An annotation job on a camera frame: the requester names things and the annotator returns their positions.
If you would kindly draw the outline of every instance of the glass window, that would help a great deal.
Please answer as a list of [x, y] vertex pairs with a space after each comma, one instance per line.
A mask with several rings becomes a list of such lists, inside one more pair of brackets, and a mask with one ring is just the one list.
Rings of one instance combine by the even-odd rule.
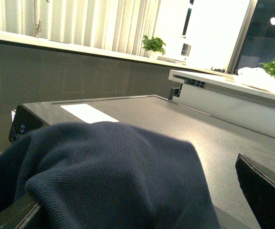
[[235, 72], [243, 67], [261, 67], [259, 63], [275, 58], [275, 0], [259, 0], [236, 63]]

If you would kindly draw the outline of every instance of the gray desk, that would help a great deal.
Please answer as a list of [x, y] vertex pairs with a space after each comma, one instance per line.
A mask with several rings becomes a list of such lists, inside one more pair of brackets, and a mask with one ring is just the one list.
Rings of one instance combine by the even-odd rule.
[[86, 103], [120, 122], [190, 141], [200, 157], [216, 207], [257, 229], [239, 187], [235, 162], [246, 154], [275, 172], [275, 138], [225, 122], [157, 96], [24, 104], [50, 125], [80, 121], [60, 106]]

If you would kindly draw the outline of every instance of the white curtain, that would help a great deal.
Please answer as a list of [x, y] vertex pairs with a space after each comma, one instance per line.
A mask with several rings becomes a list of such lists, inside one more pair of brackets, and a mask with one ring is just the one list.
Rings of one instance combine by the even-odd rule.
[[[143, 35], [182, 35], [189, 0], [38, 0], [40, 38], [143, 55]], [[0, 30], [33, 36], [34, 1], [0, 0]]]

